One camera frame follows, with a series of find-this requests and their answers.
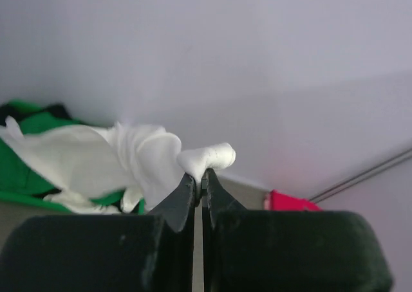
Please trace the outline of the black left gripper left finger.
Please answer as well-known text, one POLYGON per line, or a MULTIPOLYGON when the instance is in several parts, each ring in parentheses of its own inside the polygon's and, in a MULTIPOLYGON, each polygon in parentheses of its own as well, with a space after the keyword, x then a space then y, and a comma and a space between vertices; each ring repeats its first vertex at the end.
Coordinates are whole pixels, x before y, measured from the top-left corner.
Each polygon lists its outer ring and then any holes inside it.
POLYGON ((190 291, 195 184, 145 215, 25 220, 1 251, 2 291, 190 291))

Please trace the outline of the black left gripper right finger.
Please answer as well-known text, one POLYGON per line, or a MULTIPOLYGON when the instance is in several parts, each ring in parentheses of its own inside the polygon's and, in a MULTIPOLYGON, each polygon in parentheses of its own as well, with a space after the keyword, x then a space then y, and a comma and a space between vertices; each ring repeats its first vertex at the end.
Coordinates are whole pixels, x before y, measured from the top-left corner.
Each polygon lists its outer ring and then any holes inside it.
POLYGON ((377 236, 346 211, 249 210, 202 177, 206 291, 391 291, 377 236))

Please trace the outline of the white t shirt with print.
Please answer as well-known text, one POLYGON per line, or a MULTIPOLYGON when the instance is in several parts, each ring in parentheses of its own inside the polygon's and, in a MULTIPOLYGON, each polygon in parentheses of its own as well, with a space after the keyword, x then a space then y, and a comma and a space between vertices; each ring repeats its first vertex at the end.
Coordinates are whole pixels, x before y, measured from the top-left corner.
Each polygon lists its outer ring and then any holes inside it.
POLYGON ((207 169, 231 166, 236 153, 228 143, 183 150, 177 135, 158 125, 110 128, 69 125, 41 134, 24 134, 6 119, 1 139, 38 175, 59 189, 46 196, 78 214, 115 214, 96 199, 123 190, 121 210, 141 201, 146 210, 161 203, 185 174, 200 183, 207 169))

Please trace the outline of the red folded t shirt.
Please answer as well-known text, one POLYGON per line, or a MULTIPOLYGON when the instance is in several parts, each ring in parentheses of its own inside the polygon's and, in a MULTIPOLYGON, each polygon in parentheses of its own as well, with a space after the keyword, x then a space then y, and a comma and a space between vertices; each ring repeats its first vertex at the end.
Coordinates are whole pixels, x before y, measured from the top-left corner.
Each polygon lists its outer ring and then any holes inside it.
POLYGON ((321 209, 314 203, 306 199, 282 194, 272 190, 263 200, 264 210, 274 211, 320 211, 321 209))

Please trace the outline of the green t shirt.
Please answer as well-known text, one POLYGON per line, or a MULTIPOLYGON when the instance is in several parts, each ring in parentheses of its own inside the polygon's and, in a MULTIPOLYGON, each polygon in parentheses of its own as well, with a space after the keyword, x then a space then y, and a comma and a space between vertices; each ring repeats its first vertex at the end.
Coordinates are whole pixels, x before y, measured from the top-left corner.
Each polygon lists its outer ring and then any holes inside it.
MULTIPOLYGON (((63 104, 41 107, 29 102, 12 100, 1 106, 1 126, 11 116, 25 134, 38 134, 66 125, 81 124, 71 117, 63 104)), ((14 151, 1 142, 1 199, 68 212, 62 204, 45 200, 61 191, 32 171, 14 151)))

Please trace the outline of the right aluminium corner post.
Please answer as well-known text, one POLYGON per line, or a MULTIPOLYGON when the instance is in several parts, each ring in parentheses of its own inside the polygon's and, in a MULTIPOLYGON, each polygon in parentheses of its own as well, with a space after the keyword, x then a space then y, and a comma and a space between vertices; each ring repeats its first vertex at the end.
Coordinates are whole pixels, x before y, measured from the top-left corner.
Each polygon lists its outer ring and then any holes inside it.
POLYGON ((325 199, 335 196, 338 193, 341 193, 355 185, 358 185, 359 183, 362 183, 363 181, 366 181, 376 176, 377 174, 389 170, 410 159, 411 146, 406 147, 405 149, 402 149, 401 151, 398 151, 394 154, 386 156, 384 159, 381 159, 377 163, 374 163, 372 166, 364 168, 353 176, 350 176, 323 190, 322 192, 312 196, 309 200, 313 203, 324 201, 325 199))

